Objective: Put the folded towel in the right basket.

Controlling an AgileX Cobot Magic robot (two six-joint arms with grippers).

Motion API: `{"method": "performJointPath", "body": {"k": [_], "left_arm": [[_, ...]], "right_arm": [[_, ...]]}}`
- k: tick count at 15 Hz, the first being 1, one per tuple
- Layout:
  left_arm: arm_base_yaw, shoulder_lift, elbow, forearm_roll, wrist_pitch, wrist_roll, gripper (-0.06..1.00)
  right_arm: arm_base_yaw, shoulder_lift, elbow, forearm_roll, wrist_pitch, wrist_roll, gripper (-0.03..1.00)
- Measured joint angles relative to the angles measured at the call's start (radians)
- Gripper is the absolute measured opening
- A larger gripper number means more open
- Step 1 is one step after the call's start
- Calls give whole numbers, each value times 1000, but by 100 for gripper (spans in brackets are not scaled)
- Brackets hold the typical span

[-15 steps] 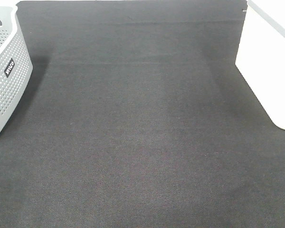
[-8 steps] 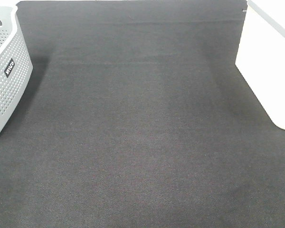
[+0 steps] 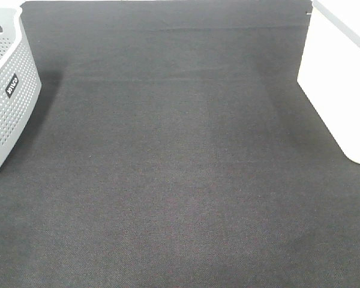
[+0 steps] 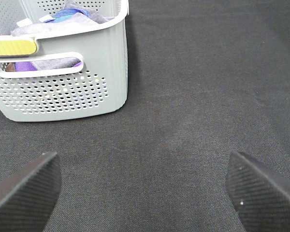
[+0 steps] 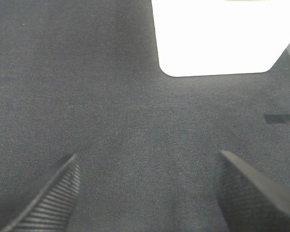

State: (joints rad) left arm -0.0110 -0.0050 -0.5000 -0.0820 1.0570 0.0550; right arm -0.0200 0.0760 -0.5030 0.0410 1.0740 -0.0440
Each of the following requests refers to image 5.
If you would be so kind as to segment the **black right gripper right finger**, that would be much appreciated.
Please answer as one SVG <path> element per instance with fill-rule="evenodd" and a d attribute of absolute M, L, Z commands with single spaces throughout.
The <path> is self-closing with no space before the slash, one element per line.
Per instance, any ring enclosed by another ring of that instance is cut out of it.
<path fill-rule="evenodd" d="M 217 155 L 214 189 L 231 232 L 290 232 L 290 191 L 230 151 Z"/>

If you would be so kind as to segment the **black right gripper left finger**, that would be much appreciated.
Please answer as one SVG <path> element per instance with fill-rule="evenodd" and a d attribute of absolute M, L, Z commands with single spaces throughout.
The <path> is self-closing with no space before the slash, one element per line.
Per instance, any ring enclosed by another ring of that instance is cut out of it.
<path fill-rule="evenodd" d="M 1 231 L 66 231 L 78 200 L 80 182 L 78 156 L 62 157 L 11 197 Z"/>

